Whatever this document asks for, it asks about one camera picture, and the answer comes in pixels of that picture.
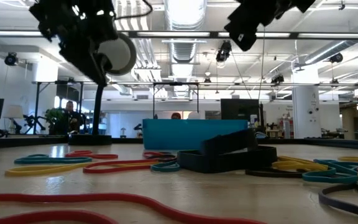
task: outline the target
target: ceiling duct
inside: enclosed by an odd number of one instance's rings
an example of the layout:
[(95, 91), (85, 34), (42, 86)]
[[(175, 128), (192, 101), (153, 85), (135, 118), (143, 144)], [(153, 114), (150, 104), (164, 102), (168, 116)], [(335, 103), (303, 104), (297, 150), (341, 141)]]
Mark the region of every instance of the ceiling duct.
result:
[[(206, 0), (164, 0), (165, 18), (168, 30), (200, 30), (205, 19)], [(181, 43), (179, 40), (170, 44), (171, 71), (177, 82), (187, 82), (193, 73), (197, 44)], [(177, 96), (186, 96), (182, 86), (176, 86)]]
[[(353, 30), (353, 32), (358, 32), (358, 27)], [(305, 58), (306, 64), (314, 64), (320, 62), (324, 59), (332, 57), (333, 55), (338, 54), (339, 52), (352, 47), (353, 45), (358, 44), (358, 40), (343, 40), (343, 41), (334, 41), (323, 48), (315, 51), (312, 54), (309, 54)]]

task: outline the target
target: metal frame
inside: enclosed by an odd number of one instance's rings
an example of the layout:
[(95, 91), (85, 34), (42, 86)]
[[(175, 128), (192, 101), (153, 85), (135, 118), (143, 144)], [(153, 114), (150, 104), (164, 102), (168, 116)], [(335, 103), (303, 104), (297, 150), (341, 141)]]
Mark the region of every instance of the metal frame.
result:
[[(64, 85), (64, 84), (69, 84), (69, 83), (79, 83), (81, 85), (81, 90), (80, 90), (80, 102), (78, 103), (80, 106), (80, 110), (78, 111), (79, 113), (81, 113), (81, 107), (82, 107), (82, 97), (83, 97), (83, 91), (84, 91), (84, 83), (85, 82), (78, 82), (78, 81), (61, 81), (61, 80), (57, 80), (54, 82), (32, 82), (33, 84), (37, 84), (37, 93), (36, 93), (36, 97), (35, 97), (35, 121), (34, 121), (34, 127), (33, 127), (33, 134), (37, 134), (37, 121), (38, 121), (38, 105), (39, 105), (39, 98), (40, 98), (40, 93), (50, 84), (56, 84), (56, 85)], [(40, 86), (41, 84), (46, 83), (47, 85), (42, 88), (42, 90), (40, 90)]]
[[(157, 92), (155, 91), (155, 86), (156, 85), (162, 85), (161, 88), (159, 88), (157, 90)], [(154, 82), (153, 83), (153, 119), (155, 119), (155, 94), (158, 93), (158, 91), (160, 91), (165, 85), (170, 85), (170, 86), (182, 86), (182, 85), (195, 85), (197, 86), (197, 113), (200, 113), (200, 101), (199, 101), (199, 92), (200, 92), (200, 84), (199, 83), (192, 83), (192, 82)]]
[[(141, 39), (229, 39), (228, 32), (122, 30), (130, 38)], [(358, 40), (358, 32), (256, 32), (257, 39), (268, 40)], [(1, 37), (43, 37), (38, 30), (0, 30)]]

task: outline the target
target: ceiling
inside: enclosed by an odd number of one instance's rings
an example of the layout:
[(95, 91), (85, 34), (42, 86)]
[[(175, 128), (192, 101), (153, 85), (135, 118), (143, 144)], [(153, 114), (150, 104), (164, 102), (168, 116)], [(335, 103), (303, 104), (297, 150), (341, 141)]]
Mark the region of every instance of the ceiling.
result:
[[(38, 22), (24, 6), (22, 0), (0, 0), (0, 29), (36, 30)], [(147, 24), (150, 30), (165, 30), (165, 15), (163, 0), (150, 1), (154, 12), (148, 16)], [(339, 0), (316, 0), (311, 9), (302, 14), (297, 9), (292, 9), (284, 14), (280, 20), (273, 21), (265, 28), (266, 31), (281, 32), (355, 32), (358, 27), (358, 0), (345, 0), (346, 8), (338, 10)], [(201, 30), (223, 30), (227, 24), (227, 16), (235, 10), (238, 3), (232, 0), (208, 0), (204, 24)], [(155, 58), (161, 68), (162, 78), (168, 77), (170, 71), (170, 55), (168, 45), (162, 43), (162, 39), (152, 39), (152, 47)], [(256, 83), (263, 75), (269, 82), (269, 78), (275, 75), (271, 72), (275, 67), (283, 63), (282, 60), (297, 55), (309, 55), (331, 41), (328, 40), (257, 40), (254, 46), (247, 52), (241, 51), (232, 43), (232, 55), (226, 61), (224, 68), (216, 68), (214, 61), (216, 50), (222, 44), (222, 40), (208, 39), (206, 43), (198, 44), (197, 57), (193, 69), (191, 81), (202, 82), (206, 77), (205, 72), (211, 72), (211, 81), (216, 82), (240, 82), (241, 76), (245, 81)], [(58, 51), (56, 42), (49, 43), (41, 38), (0, 38), (0, 53), (4, 52), (6, 46), (36, 46), (40, 50), (23, 54), (27, 60), (37, 61), (39, 55), (46, 56), (60, 62), (61, 77), (75, 77), (77, 80), (87, 80), (77, 69), (64, 63)], [(318, 64), (321, 82), (329, 82), (333, 75), (338, 77), (343, 74), (358, 70), (358, 44), (341, 52), (344, 61), (338, 65), (321, 62)], [(281, 70), (286, 81), (290, 80), (291, 70)], [(358, 82), (358, 75), (346, 80), (349, 83)]]

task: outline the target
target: teal box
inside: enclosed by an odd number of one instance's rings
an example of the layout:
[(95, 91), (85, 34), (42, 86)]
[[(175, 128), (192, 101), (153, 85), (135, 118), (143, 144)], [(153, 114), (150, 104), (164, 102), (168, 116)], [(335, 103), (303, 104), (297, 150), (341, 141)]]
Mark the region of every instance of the teal box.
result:
[(198, 150), (204, 140), (247, 129), (246, 120), (144, 119), (143, 144), (150, 150)]

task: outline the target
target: air vent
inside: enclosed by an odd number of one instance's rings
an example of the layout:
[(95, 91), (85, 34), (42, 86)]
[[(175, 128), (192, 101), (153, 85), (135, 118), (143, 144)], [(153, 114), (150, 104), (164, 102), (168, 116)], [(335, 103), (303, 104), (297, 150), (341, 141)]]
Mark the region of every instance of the air vent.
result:
[(149, 96), (148, 95), (136, 95), (136, 99), (137, 100), (148, 100)]

